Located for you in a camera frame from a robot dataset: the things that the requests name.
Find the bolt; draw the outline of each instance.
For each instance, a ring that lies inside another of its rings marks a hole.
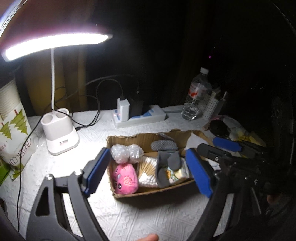
[[[50,181],[50,180],[53,178],[53,175],[51,175],[51,174],[47,174],[47,175],[45,176],[45,178],[46,178],[48,181]]]
[[[75,173],[76,176],[79,176],[79,175],[82,174],[82,170],[78,169],[78,170],[74,171],[74,173]]]

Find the pink plush toy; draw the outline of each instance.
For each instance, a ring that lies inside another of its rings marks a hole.
[[[130,163],[119,164],[113,172],[113,180],[117,194],[132,194],[138,190],[138,177]]]

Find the white tablecloth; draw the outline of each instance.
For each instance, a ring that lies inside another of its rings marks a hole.
[[[180,107],[167,107],[169,110]],[[88,124],[96,111],[74,113],[73,118]],[[34,127],[39,117],[29,118]],[[96,125],[78,131],[79,145],[61,155],[51,155],[46,147],[44,133],[39,126],[36,133],[40,136],[40,146],[33,154],[22,172],[20,196],[20,233],[25,237],[30,210],[35,196],[47,173],[55,177],[70,175],[75,169],[82,169],[89,160],[96,157],[106,138],[110,135],[131,136],[137,133],[157,133],[172,129],[194,130],[201,127],[200,120],[185,121],[181,113],[168,114],[164,121],[116,129],[112,122],[111,111],[102,111]],[[11,181],[8,177],[0,187],[0,197],[7,203],[8,217],[17,227],[16,203],[19,190],[19,177]],[[68,194],[64,195],[65,206],[75,234],[81,235],[75,220]],[[95,194],[88,199],[102,229],[110,240],[136,240],[146,234],[157,233],[160,240],[186,240],[199,220],[208,199],[198,192],[196,185],[166,191],[159,194],[127,198],[117,201],[113,198],[105,172]],[[231,197],[216,233],[221,233],[231,206]]]

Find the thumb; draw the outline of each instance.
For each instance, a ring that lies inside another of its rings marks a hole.
[[[146,238],[139,239],[137,241],[158,241],[158,236],[157,234],[150,234]]]

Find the bottle cap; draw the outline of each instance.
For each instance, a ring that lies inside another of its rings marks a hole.
[[[205,68],[203,68],[203,67],[201,67],[201,68],[200,68],[200,72],[201,72],[202,74],[208,74],[208,73],[209,73],[209,70],[208,70],[208,69],[205,69]]]

